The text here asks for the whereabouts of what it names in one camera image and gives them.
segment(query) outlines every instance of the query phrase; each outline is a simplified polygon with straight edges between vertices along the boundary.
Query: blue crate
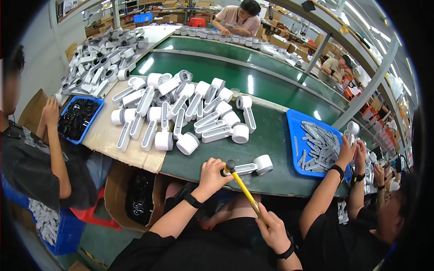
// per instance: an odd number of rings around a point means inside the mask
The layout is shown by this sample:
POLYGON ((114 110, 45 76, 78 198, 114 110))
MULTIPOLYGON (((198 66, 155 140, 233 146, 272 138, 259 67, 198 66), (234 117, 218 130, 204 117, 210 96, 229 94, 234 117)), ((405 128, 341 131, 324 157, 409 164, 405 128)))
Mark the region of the blue crate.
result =
POLYGON ((134 23, 145 23, 152 20, 152 13, 143 13, 133 17, 134 23))
POLYGON ((80 239, 86 223, 78 219, 70 209, 60 209, 59 229, 57 230, 57 240, 54 246, 49 242, 44 243, 54 256, 67 255, 77 251, 80 246, 80 239))
MULTIPOLYGON (((300 160, 301 156, 303 156, 303 150, 310 150, 310 147, 307 145, 307 140, 302 140, 301 138, 305 136, 306 131, 301 128, 301 122, 302 121, 309 121, 313 122, 319 127, 326 129, 329 132, 334 133, 339 140, 339 143, 342 145, 342 136, 338 129, 335 129, 331 127, 328 124, 325 124, 322 121, 317 120, 316 118, 310 117, 306 114, 300 113, 298 111, 295 111, 293 109, 288 109, 286 112, 286 116, 288 117, 288 124, 289 124, 289 133, 291 134, 291 146, 293 150, 293 162, 294 162, 294 168, 295 170, 302 175, 307 176, 314 176, 314 177, 322 177, 324 178, 326 176, 325 173, 319 173, 319 172, 312 172, 307 170, 302 170, 301 165, 297 166, 298 161, 300 160), (294 137, 297 137, 297 147, 298 147, 298 156, 296 154, 296 148, 295 148, 295 142, 294 137)), ((306 162, 313 159, 313 157, 307 155, 306 156, 306 162)), ((351 169, 348 165, 345 168, 345 178, 344 180, 349 180, 351 178, 351 169)))
POLYGON ((97 116, 98 113, 101 111, 102 107, 104 106, 104 99, 101 99, 101 98, 90 98, 90 97, 84 97, 84 96, 75 96, 74 98, 72 98, 72 99, 69 101, 69 103, 67 104, 67 106, 65 106, 65 110, 63 110, 63 112, 61 113, 61 115, 64 115, 64 114, 68 111, 68 106, 69 106, 72 102, 74 102, 74 101, 76 101, 76 100, 78 100, 78 99, 91 100, 91 101, 94 101, 95 103, 99 104, 100 106, 99 106, 99 108, 96 110, 95 114, 93 115, 92 119, 90 120, 89 124, 87 125, 86 129, 84 130, 84 132, 83 132, 83 134, 82 134, 82 137, 81 137, 79 140, 71 140, 71 139, 66 138, 65 136, 63 136, 63 138, 65 138, 66 140, 68 140, 68 141, 74 143, 75 145, 80 144, 80 143, 83 141, 83 139, 84 139, 84 137, 85 137, 87 131, 89 130, 89 127, 92 125, 92 123, 93 123, 93 121, 95 120, 96 116, 97 116))
POLYGON ((16 191, 7 181, 4 177, 3 173, 1 174, 1 186, 3 190, 3 194, 12 202, 16 203, 20 207, 24 209, 29 208, 29 198, 22 194, 19 191, 16 191))

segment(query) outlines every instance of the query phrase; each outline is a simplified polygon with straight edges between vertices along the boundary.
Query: yellow mallet handle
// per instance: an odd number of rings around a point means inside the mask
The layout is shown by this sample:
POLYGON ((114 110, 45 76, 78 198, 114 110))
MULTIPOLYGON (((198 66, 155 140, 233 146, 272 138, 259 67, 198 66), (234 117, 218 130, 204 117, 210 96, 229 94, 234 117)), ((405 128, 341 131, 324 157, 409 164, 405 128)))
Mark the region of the yellow mallet handle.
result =
POLYGON ((250 191, 247 189, 247 187, 244 185, 243 181, 241 180, 240 176, 236 172, 232 173, 233 178, 238 183, 238 185, 241 187, 241 190, 246 195, 247 199, 250 201, 250 205, 252 206, 255 213, 258 215, 258 218, 265 223, 265 225, 268 226, 268 224, 265 222, 265 219, 262 217, 261 211, 259 210, 258 202, 253 198, 250 191))

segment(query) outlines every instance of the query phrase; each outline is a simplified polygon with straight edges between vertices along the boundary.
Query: cardboard sheet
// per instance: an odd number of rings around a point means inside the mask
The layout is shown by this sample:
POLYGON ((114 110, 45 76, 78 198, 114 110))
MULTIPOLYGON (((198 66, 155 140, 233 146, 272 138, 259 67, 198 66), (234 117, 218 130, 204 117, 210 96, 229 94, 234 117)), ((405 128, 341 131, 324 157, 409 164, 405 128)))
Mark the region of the cardboard sheet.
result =
POLYGON ((152 173, 158 173, 163 165, 166 151, 157 150, 155 146, 152 146, 152 149, 146 152, 141 147, 141 141, 148 127, 146 120, 143 124, 140 137, 137 140, 130 138, 125 152, 121 152, 116 148, 123 125, 114 125, 112 123, 111 114, 114 110, 118 109, 118 105, 113 104, 112 98, 128 87, 128 81, 119 81, 106 95, 104 107, 89 128, 83 144, 91 150, 103 153, 128 165, 142 168, 152 173))

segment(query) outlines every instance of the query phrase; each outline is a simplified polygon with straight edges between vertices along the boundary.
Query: pink shirt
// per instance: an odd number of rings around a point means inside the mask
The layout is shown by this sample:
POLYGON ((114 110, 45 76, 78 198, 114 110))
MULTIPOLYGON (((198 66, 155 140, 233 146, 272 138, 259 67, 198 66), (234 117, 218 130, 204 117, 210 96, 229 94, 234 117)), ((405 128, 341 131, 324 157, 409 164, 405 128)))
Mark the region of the pink shirt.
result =
POLYGON ((226 24, 229 23, 231 25, 242 26, 246 30, 249 30, 252 33, 252 36, 256 36, 256 32, 258 32, 259 26, 261 25, 261 19, 258 16, 253 16, 252 18, 247 19, 245 22, 242 19, 238 19, 237 22, 237 6, 226 6, 220 11, 216 18, 220 21, 223 21, 223 26, 226 27, 226 24))

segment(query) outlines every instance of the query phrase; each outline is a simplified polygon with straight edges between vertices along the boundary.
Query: red stool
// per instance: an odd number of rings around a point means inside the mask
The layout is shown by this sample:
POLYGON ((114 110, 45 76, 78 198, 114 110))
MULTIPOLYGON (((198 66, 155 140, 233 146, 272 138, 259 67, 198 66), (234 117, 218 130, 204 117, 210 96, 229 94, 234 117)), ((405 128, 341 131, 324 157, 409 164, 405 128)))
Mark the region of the red stool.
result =
POLYGON ((205 19, 204 18, 196 18, 193 17, 188 22, 188 26, 194 26, 194 27, 205 27, 205 19))
MULTIPOLYGON (((98 199, 102 199, 104 197, 104 191, 105 191, 105 187, 103 187, 98 192, 98 199)), ((94 225, 100 225, 100 226, 104 226, 104 227, 109 227, 109 228, 114 228, 115 230, 120 231, 121 226, 119 226, 119 224, 114 219, 105 220, 105 219, 99 219, 99 218, 94 217, 93 213, 95 212, 95 208, 96 208, 97 204, 95 204, 95 206, 93 206, 92 208, 87 209, 87 210, 76 210, 73 208, 70 208, 70 209, 74 213, 74 215, 83 222, 94 224, 94 225)))

